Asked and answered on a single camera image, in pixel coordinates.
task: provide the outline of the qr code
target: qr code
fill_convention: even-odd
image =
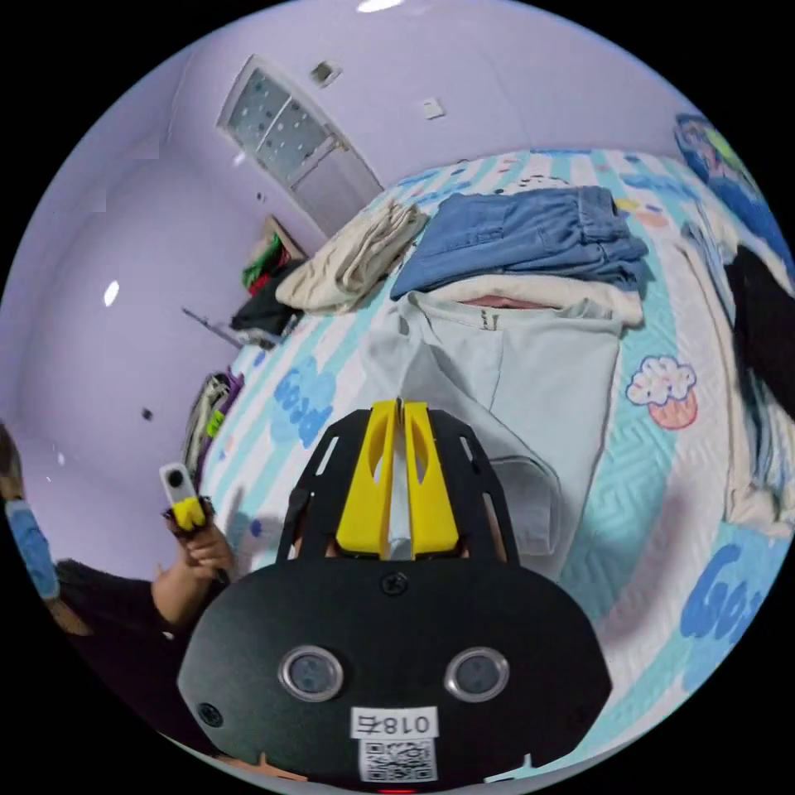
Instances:
[[[359,743],[362,781],[436,781],[433,740],[385,740]]]

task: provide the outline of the pink fabric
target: pink fabric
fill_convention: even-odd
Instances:
[[[548,309],[543,304],[534,304],[532,301],[519,301],[506,296],[483,296],[473,298],[471,301],[462,301],[471,306],[490,306],[492,309]]]

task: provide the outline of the screw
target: screw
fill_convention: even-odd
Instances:
[[[405,594],[408,588],[408,577],[400,571],[395,571],[393,574],[387,574],[381,580],[381,590],[387,596],[400,596]]]
[[[206,723],[211,729],[218,729],[224,724],[224,717],[221,713],[206,701],[199,704],[196,711],[199,713],[199,718],[201,718],[202,722]]]

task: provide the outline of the black robotic mount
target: black robotic mount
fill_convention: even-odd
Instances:
[[[568,594],[519,565],[472,430],[424,404],[389,412],[375,404],[327,430],[292,492],[276,563],[230,586],[199,622],[179,677],[185,702],[225,754],[252,765],[265,754],[364,792],[462,787],[528,754],[534,767],[569,754],[612,688],[594,630]],[[407,561],[388,559],[379,496],[391,490],[398,430]]]

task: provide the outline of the label sticker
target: label sticker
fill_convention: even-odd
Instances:
[[[350,711],[350,736],[353,740],[433,740],[439,736],[436,708],[383,710],[355,706]]]
[[[376,783],[436,781],[434,743],[435,740],[430,739],[360,740],[359,776],[364,782]]]

